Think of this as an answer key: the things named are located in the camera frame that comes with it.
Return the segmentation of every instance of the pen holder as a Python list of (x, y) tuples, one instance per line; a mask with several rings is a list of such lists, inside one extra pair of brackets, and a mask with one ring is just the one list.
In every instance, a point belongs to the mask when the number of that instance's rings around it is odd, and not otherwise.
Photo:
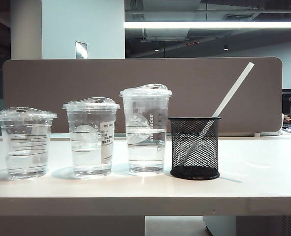
[(172, 135), (172, 168), (178, 178), (208, 180), (218, 172), (220, 117), (169, 118)]

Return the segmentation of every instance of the plastic cup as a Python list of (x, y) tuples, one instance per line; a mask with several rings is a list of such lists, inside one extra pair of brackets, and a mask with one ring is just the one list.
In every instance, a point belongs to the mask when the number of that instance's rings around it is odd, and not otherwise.
[(46, 173), (52, 119), (57, 115), (29, 107), (0, 111), (6, 165), (12, 179), (39, 177)]
[(110, 98), (92, 97), (63, 105), (69, 123), (73, 169), (78, 178), (111, 172), (116, 112)]
[(124, 102), (130, 171), (161, 172), (172, 92), (165, 85), (149, 84), (127, 88), (120, 96)]

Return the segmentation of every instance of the cubicle divider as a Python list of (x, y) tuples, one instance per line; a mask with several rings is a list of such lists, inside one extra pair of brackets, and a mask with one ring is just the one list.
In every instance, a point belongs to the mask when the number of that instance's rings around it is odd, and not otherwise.
[(278, 58), (9, 60), (3, 66), (4, 106), (53, 111), (58, 119), (52, 132), (66, 133), (64, 103), (110, 97), (121, 106), (116, 132), (122, 133), (125, 123), (119, 91), (164, 84), (173, 92), (170, 116), (209, 117), (249, 62), (255, 66), (221, 113), (220, 135), (275, 132), (281, 127), (282, 110)]

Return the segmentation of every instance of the white desk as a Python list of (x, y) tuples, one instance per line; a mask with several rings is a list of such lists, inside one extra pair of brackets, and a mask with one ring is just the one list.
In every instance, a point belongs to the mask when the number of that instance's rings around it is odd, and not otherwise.
[(220, 178), (172, 177), (171, 142), (164, 173), (128, 172), (124, 141), (114, 145), (113, 172), (72, 178), (70, 143), (52, 138), (49, 171), (32, 180), (6, 179), (0, 139), (0, 216), (291, 215), (291, 135), (220, 138)]

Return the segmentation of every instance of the cup label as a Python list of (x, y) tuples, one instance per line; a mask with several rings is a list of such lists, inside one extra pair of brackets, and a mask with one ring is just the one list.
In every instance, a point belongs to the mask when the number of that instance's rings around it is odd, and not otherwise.
[(115, 121), (100, 123), (101, 163), (111, 163), (114, 144)]

